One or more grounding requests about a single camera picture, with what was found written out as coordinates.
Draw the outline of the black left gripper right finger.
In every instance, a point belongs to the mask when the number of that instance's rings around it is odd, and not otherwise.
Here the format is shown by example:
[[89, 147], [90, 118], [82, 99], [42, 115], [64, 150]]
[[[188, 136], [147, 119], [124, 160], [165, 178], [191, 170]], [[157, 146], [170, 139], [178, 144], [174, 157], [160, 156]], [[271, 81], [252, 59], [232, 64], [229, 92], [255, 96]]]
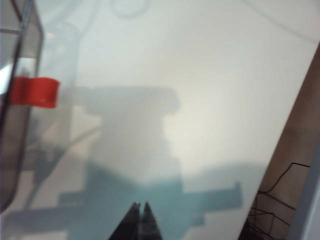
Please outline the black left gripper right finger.
[[145, 203], [143, 211], [139, 217], [138, 240], [162, 240], [162, 234], [158, 227], [156, 218], [152, 212], [151, 206], [148, 202]]

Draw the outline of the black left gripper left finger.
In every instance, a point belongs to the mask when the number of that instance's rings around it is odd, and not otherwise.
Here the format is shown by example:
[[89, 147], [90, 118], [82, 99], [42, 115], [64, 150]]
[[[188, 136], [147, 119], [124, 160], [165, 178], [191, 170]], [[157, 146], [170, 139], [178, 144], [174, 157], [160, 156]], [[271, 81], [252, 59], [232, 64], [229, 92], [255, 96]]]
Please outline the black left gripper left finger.
[[116, 229], [110, 240], [136, 240], [138, 237], [138, 224], [140, 221], [140, 203], [134, 202]]

